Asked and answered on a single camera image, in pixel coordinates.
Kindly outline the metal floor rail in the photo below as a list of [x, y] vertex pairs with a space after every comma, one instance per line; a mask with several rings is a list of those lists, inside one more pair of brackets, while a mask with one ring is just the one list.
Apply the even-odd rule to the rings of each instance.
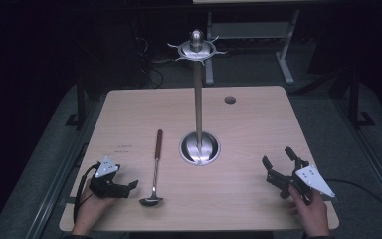
[[72, 170], [76, 167], [80, 158], [85, 154], [88, 143], [80, 143], [71, 146], [62, 162], [60, 163], [54, 179], [51, 181], [49, 190], [39, 205], [38, 212], [28, 230], [25, 239], [40, 239], [46, 225], [49, 222], [54, 209], [58, 204], [61, 193], [68, 181]]
[[350, 115], [352, 110], [348, 109], [341, 100], [333, 100], [333, 104], [339, 115], [344, 119], [345, 125], [355, 138], [357, 144], [363, 151], [373, 172], [373, 176], [382, 191], [382, 164], [379, 161], [378, 154], [373, 150], [373, 147], [362, 133], [362, 129], [364, 127], [372, 127], [375, 126], [376, 123], [373, 121], [368, 112], [361, 112], [360, 114], [356, 114], [355, 118], [353, 118]]

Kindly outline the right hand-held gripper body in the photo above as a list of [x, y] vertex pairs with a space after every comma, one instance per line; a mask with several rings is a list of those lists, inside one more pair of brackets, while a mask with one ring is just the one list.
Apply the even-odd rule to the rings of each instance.
[[304, 201], [308, 201], [307, 195], [312, 189], [330, 198], [335, 197], [335, 193], [331, 190], [315, 165], [296, 169], [290, 176], [282, 175], [279, 172], [276, 174], [268, 174], [267, 172], [266, 182], [280, 191], [281, 199], [288, 199], [290, 197], [288, 188], [291, 185], [300, 193]]

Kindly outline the black metal stand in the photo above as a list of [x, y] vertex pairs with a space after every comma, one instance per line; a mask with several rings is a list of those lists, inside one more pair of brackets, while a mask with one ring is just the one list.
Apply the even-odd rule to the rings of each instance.
[[86, 120], [86, 100], [85, 90], [82, 83], [76, 84], [77, 90], [77, 112], [71, 114], [66, 121], [66, 126], [74, 126], [76, 130], [80, 130]]
[[351, 72], [349, 81], [349, 105], [348, 118], [351, 124], [356, 129], [361, 129], [363, 126], [374, 126], [375, 122], [368, 112], [359, 110], [359, 77], [355, 70]]

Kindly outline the person's right hand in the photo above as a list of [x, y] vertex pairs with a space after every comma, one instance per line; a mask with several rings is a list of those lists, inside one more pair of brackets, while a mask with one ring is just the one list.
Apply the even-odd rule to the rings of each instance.
[[309, 204], [306, 205], [300, 193], [293, 186], [288, 188], [288, 192], [293, 200], [289, 213], [298, 218], [305, 234], [309, 238], [330, 236], [327, 206], [320, 193], [312, 189], [308, 195]]

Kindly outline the metal utensil rack stand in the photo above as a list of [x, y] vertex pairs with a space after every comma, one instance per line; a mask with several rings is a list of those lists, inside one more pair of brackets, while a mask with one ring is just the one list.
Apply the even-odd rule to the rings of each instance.
[[180, 140], [179, 153], [192, 165], [208, 165], [219, 157], [221, 144], [215, 136], [203, 130], [203, 75], [205, 62], [219, 54], [219, 51], [213, 40], [206, 40], [203, 32], [198, 29], [189, 34], [188, 41], [177, 46], [169, 44], [169, 47], [177, 49], [177, 60], [193, 63], [195, 130]]

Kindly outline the white desk frame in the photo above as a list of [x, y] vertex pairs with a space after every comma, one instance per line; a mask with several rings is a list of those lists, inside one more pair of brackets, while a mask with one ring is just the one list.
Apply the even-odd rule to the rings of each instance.
[[287, 64], [287, 52], [299, 13], [300, 11], [296, 9], [292, 12], [292, 16], [288, 21], [280, 22], [217, 23], [213, 20], [213, 14], [209, 12], [207, 21], [207, 39], [282, 39], [284, 44], [282, 48], [276, 52], [276, 58], [285, 82], [288, 85], [293, 85], [294, 79]]

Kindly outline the person's left hand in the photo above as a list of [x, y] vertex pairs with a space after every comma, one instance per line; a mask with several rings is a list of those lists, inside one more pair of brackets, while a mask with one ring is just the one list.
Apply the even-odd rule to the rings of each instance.
[[71, 234], [74, 236], [89, 236], [95, 225], [116, 202], [115, 198], [99, 198], [89, 189], [87, 181], [81, 194], [81, 204]]

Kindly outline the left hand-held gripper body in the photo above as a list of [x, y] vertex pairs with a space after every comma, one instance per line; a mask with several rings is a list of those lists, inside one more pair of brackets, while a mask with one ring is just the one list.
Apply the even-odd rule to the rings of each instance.
[[113, 182], [119, 170], [120, 165], [115, 164], [106, 156], [92, 176], [89, 189], [99, 198], [127, 198], [129, 196], [128, 187]]

